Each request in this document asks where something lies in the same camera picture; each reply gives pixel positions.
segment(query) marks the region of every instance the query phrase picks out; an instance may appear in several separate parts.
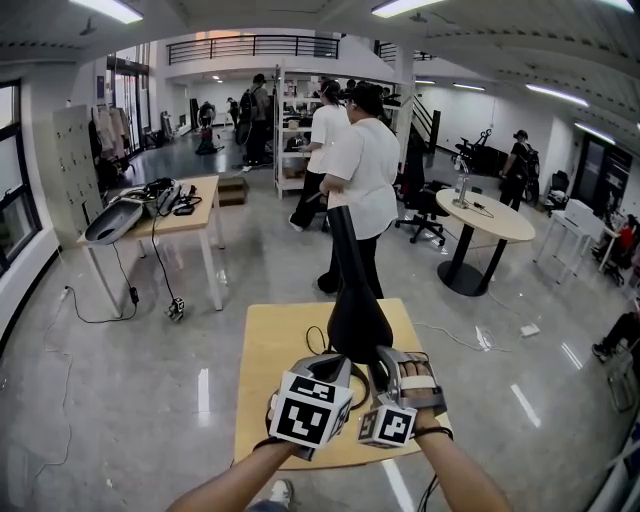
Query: wrist strap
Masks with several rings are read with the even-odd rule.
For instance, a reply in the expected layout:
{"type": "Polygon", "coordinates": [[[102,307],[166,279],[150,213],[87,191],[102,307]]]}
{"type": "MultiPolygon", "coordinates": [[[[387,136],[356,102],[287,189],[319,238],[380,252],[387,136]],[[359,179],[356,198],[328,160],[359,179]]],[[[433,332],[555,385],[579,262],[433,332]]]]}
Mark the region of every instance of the wrist strap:
{"type": "Polygon", "coordinates": [[[279,444],[284,443],[284,439],[278,439],[277,437],[267,437],[266,439],[260,441],[257,445],[253,447],[253,451],[255,452],[258,448],[262,448],[268,444],[279,444]]]}
{"type": "Polygon", "coordinates": [[[447,427],[419,428],[414,432],[413,438],[415,439],[427,434],[447,434],[449,436],[449,439],[453,441],[453,432],[451,432],[451,430],[447,427]]]}

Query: black shirt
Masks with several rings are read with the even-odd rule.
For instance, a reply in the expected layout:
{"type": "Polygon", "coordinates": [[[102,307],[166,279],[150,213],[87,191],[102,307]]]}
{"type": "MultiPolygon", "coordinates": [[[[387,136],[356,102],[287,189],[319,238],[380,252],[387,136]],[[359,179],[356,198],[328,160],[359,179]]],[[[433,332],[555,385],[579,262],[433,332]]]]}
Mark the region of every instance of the black shirt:
{"type": "Polygon", "coordinates": [[[528,176],[527,162],[529,161],[529,146],[516,142],[511,149],[511,154],[516,155],[516,161],[509,174],[513,176],[528,176]]]}

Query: balcony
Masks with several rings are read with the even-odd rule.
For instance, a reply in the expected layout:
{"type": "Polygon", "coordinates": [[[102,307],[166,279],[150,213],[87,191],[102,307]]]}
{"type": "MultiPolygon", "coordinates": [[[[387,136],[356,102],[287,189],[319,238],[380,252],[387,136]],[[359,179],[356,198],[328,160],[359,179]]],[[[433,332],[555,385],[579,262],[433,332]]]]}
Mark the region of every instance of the balcony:
{"type": "Polygon", "coordinates": [[[290,55],[337,59],[340,40],[328,37],[253,35],[199,39],[167,45],[168,64],[219,57],[290,55]]]}

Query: white t-shirt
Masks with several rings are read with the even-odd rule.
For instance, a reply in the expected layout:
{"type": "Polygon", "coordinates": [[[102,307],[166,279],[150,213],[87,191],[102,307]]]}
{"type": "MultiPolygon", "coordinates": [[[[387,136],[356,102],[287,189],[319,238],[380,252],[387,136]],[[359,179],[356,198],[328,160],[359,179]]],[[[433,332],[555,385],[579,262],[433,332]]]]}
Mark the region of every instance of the white t-shirt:
{"type": "Polygon", "coordinates": [[[341,194],[329,195],[329,208],[349,206],[358,240],[381,234],[398,216],[393,182],[400,143],[378,119],[363,119],[340,133],[327,155],[327,174],[348,180],[341,194]]]}
{"type": "Polygon", "coordinates": [[[327,150],[336,141],[338,133],[349,126],[347,109],[337,105],[324,105],[313,114],[311,124],[311,142],[324,144],[320,149],[311,153],[311,160],[307,171],[316,174],[324,174],[322,160],[327,150]]]}

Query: staircase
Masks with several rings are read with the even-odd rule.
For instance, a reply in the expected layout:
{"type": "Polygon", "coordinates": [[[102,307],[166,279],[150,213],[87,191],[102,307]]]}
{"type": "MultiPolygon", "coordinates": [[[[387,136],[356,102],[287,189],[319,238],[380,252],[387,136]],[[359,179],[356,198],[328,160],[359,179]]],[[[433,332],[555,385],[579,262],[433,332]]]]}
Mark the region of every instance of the staircase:
{"type": "Polygon", "coordinates": [[[411,116],[411,130],[420,135],[424,141],[425,152],[433,155],[438,144],[438,131],[440,130],[440,111],[434,110],[433,116],[429,114],[420,99],[413,97],[413,114],[411,116]]]}

